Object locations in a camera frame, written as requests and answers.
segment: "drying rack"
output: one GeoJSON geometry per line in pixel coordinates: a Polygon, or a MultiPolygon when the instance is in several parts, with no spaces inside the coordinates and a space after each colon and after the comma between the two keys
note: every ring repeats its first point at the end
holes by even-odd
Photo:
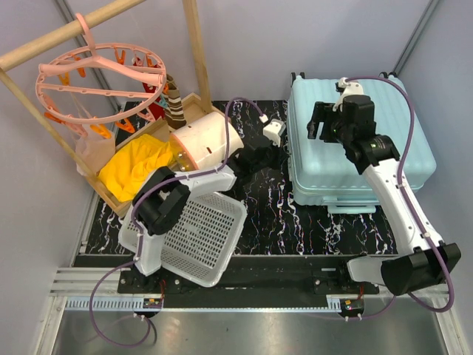
{"type": "MultiPolygon", "coordinates": [[[[144,2],[145,0],[115,0],[110,4],[97,9],[88,15],[85,15],[85,21],[89,28],[93,28],[106,20],[109,20],[124,11],[144,2]]],[[[202,116],[218,109],[212,106],[210,88],[208,85],[207,69],[205,66],[205,54],[203,49],[202,34],[200,32],[199,16],[197,12],[196,0],[183,0],[184,12],[186,14],[186,22],[189,38],[192,46],[192,54],[194,56],[195,73],[197,75],[197,83],[199,84],[200,96],[191,93],[183,99],[184,116],[188,122],[192,122],[202,116]]],[[[7,72],[25,61],[35,58],[47,50],[64,43],[83,32],[82,26],[78,20],[53,30],[46,35],[34,39],[2,56],[0,56],[0,80],[3,84],[20,100],[27,108],[31,115],[42,125],[48,133],[59,143],[66,153],[78,164],[82,171],[86,174],[85,178],[90,186],[102,197],[102,199],[113,209],[120,217],[124,216],[129,208],[131,201],[121,203],[115,196],[98,180],[97,175],[87,166],[86,162],[75,153],[75,150],[61,137],[58,131],[51,125],[36,108],[35,104],[24,94],[18,85],[12,80],[7,72]]],[[[167,126],[164,120],[157,120],[146,124],[142,129],[138,130],[124,142],[116,146],[115,151],[121,149],[131,140],[140,137],[143,134],[153,134],[157,130],[167,126]]]]}

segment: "yellow towel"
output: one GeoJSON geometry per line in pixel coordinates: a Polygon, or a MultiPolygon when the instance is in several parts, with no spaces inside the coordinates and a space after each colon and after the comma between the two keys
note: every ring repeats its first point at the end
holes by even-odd
{"type": "Polygon", "coordinates": [[[142,135],[116,152],[98,178],[120,202],[125,202],[140,191],[150,172],[172,161],[169,142],[142,135]]]}

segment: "gray wall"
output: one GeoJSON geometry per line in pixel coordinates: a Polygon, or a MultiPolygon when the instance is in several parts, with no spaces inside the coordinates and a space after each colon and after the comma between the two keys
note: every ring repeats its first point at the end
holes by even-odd
{"type": "MultiPolygon", "coordinates": [[[[0,52],[62,24],[50,0],[3,1],[0,52]]],[[[9,74],[37,103],[38,64],[73,47],[72,41],[63,44],[9,74]]],[[[2,84],[0,122],[0,353],[28,354],[56,269],[68,266],[77,246],[91,189],[69,156],[2,84]]]]}
{"type": "MultiPolygon", "coordinates": [[[[88,13],[108,1],[69,3],[75,12],[88,13]]],[[[212,98],[288,98],[292,71],[313,78],[390,71],[427,3],[199,0],[212,98]]],[[[148,47],[161,56],[184,95],[198,92],[180,0],[146,1],[92,33],[97,42],[148,47]]]]}
{"type": "Polygon", "coordinates": [[[452,276],[466,334],[473,334],[472,13],[471,0],[442,1],[401,74],[438,166],[418,198],[463,254],[452,276]]]}

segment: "wooden rod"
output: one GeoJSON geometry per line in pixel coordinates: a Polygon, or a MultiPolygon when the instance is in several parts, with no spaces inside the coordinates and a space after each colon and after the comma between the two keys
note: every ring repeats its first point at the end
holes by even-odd
{"type": "Polygon", "coordinates": [[[195,73],[199,84],[202,109],[206,113],[212,112],[212,100],[210,87],[208,85],[207,66],[205,65],[205,53],[200,32],[199,13],[197,12],[196,0],[183,0],[184,12],[186,13],[187,29],[191,39],[192,54],[194,55],[195,73]]]}
{"type": "Polygon", "coordinates": [[[67,144],[67,142],[61,137],[58,131],[56,131],[53,126],[51,126],[50,122],[38,111],[38,109],[31,102],[31,100],[27,98],[27,96],[21,91],[18,85],[15,84],[12,78],[8,76],[8,74],[2,68],[0,68],[0,80],[9,89],[9,91],[11,91],[12,94],[14,94],[17,99],[19,99],[23,106],[25,106],[27,110],[30,111],[31,115],[36,118],[39,124],[42,125],[56,140],[56,142],[58,142],[59,145],[63,147],[66,153],[69,154],[72,159],[74,159],[74,161],[80,166],[82,171],[84,171],[86,175],[88,175],[87,177],[93,181],[98,182],[97,176],[87,166],[86,162],[79,155],[75,154],[74,149],[72,149],[69,144],[67,144]]]}
{"type": "MultiPolygon", "coordinates": [[[[89,28],[95,27],[106,20],[121,14],[123,11],[134,7],[145,0],[115,0],[110,4],[85,15],[89,28]]],[[[81,24],[78,20],[74,20],[63,27],[59,27],[46,35],[8,52],[0,57],[0,68],[5,72],[23,64],[25,61],[40,55],[53,47],[58,46],[65,41],[79,36],[82,33],[81,24]]]]}

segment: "white plastic basket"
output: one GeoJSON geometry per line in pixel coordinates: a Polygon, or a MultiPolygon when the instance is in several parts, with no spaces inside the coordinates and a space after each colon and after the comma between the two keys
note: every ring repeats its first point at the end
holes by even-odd
{"type": "MultiPolygon", "coordinates": [[[[131,222],[131,210],[123,220],[118,239],[136,252],[137,229],[131,222]]],[[[218,192],[196,197],[187,202],[179,222],[164,235],[161,255],[148,255],[144,243],[142,258],[160,257],[163,268],[198,285],[214,286],[227,268],[246,214],[243,203],[218,192]]]]}

